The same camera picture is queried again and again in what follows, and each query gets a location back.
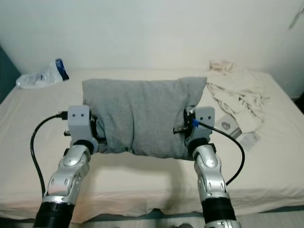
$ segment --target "white bedsheet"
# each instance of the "white bedsheet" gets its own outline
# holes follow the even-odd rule
[[[265,123],[257,131],[261,140],[246,152],[245,166],[228,187],[237,215],[304,204],[304,116],[268,74],[256,73],[267,85],[270,100]],[[198,70],[87,70],[69,72],[70,80],[40,90],[17,90],[0,106],[0,216],[34,218],[40,206],[38,176],[29,152],[32,131],[46,117],[82,103],[81,81],[88,78],[176,79],[200,76]],[[224,113],[204,90],[200,106]],[[69,137],[67,123],[47,123],[35,143],[37,160],[48,182]],[[239,167],[239,149],[224,136],[211,135],[228,180]],[[102,213],[139,216],[160,208],[164,213],[201,211],[193,162],[156,159],[129,153],[95,154],[90,162],[73,222]]]

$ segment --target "gray pillowcase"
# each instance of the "gray pillowcase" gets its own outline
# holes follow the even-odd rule
[[[182,133],[183,111],[195,107],[206,84],[205,77],[185,77],[174,81],[123,81],[90,79],[83,82],[83,103],[97,117],[99,152],[158,158],[192,159]]]

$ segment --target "white wall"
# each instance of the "white wall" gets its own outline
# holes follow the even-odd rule
[[[0,0],[0,45],[35,72],[66,68],[205,68],[210,59],[271,73],[304,90],[303,0]]]

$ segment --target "robotic arm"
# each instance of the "robotic arm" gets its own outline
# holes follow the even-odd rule
[[[214,108],[199,107],[184,115],[190,134],[185,141],[194,159],[194,169],[198,176],[199,197],[203,207],[205,228],[241,228],[236,220],[230,196],[221,174],[221,161],[216,155],[214,144],[209,144],[212,131],[195,125],[195,120],[214,126]]]
[[[193,127],[200,119],[214,126],[214,109],[203,107],[185,112],[185,145],[194,159],[198,175],[200,201],[205,228],[241,228],[236,221],[227,187],[221,175],[221,162],[209,144],[212,131]],[[65,151],[58,170],[52,175],[36,215],[34,228],[68,228],[78,198],[80,185],[89,172],[91,155],[98,150],[98,141],[92,134],[90,109],[86,105],[70,106],[67,113],[71,147]]]
[[[97,152],[98,142],[92,135],[88,106],[70,106],[67,112],[71,147],[52,175],[36,215],[34,228],[68,228],[80,185],[89,172],[91,155]]]

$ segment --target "cable connector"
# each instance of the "cable connector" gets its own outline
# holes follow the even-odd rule
[[[57,117],[61,118],[62,120],[67,120],[67,111],[62,111],[57,114]]]
[[[200,122],[199,122],[198,120],[196,120],[196,119],[193,119],[193,120],[192,120],[192,126],[198,128],[198,127],[199,127],[199,124],[200,124]]]

